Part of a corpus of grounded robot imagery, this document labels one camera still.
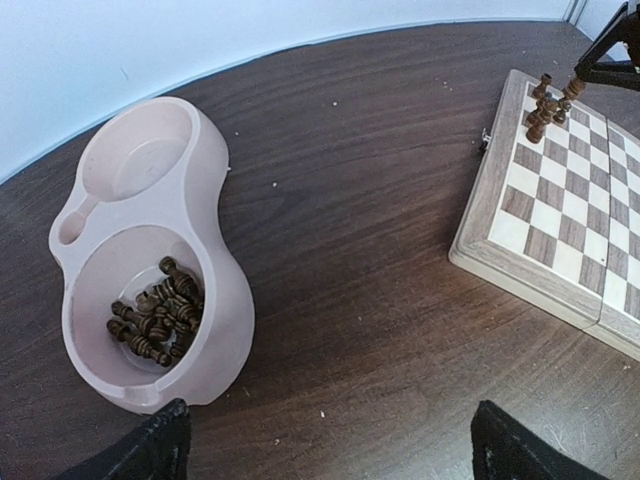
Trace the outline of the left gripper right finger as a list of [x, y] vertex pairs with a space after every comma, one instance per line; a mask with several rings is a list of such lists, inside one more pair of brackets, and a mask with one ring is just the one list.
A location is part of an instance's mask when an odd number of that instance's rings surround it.
[[606, 480], [555, 450], [490, 400], [478, 405], [471, 440], [476, 479]]

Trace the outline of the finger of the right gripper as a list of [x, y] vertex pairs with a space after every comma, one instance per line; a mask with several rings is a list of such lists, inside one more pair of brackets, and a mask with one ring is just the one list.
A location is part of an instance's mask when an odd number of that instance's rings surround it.
[[580, 63], [574, 71], [585, 83], [639, 91], [639, 71], [631, 61]]
[[[628, 61], [600, 62], [616, 44], [623, 43]], [[637, 1], [625, 1], [574, 68], [577, 75], [591, 73], [639, 73], [639, 7]]]

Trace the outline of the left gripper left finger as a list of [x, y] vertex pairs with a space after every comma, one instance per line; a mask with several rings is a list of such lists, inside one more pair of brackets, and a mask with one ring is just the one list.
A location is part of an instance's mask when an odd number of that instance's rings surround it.
[[118, 442], [59, 479], [185, 479], [191, 445], [186, 402], [174, 399]]

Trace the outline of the dark chess piece tall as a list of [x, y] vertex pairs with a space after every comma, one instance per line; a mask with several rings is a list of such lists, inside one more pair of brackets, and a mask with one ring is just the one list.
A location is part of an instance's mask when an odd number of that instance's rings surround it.
[[542, 140], [548, 125], [545, 114], [542, 111], [529, 113], [526, 118], [526, 125], [528, 126], [525, 134], [526, 139], [532, 144], [538, 144]]

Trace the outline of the pile of dark chess pieces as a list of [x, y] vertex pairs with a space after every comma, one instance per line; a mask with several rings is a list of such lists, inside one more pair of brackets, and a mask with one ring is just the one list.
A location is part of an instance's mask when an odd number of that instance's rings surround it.
[[138, 293], [133, 306], [116, 300], [106, 322], [112, 339], [135, 356], [170, 368], [189, 351], [202, 323], [205, 294], [196, 278], [166, 256], [160, 282]]

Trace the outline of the wooden chess board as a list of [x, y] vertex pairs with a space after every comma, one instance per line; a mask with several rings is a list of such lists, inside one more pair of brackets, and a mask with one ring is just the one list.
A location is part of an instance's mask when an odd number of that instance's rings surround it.
[[536, 80], [508, 74], [450, 261], [639, 355], [639, 141], [587, 105], [527, 139]]

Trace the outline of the pink double pet bowl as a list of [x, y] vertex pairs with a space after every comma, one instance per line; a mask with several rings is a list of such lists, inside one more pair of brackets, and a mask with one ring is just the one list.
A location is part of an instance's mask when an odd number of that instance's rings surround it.
[[[62, 335], [77, 373], [120, 408], [152, 414], [176, 398], [210, 404], [249, 356], [254, 302], [218, 215], [228, 167], [218, 128], [176, 97], [112, 118], [80, 156], [49, 233], [64, 279]], [[193, 277], [204, 298], [193, 342], [170, 367], [135, 355], [106, 327], [113, 302], [133, 303], [163, 280], [165, 257]]]

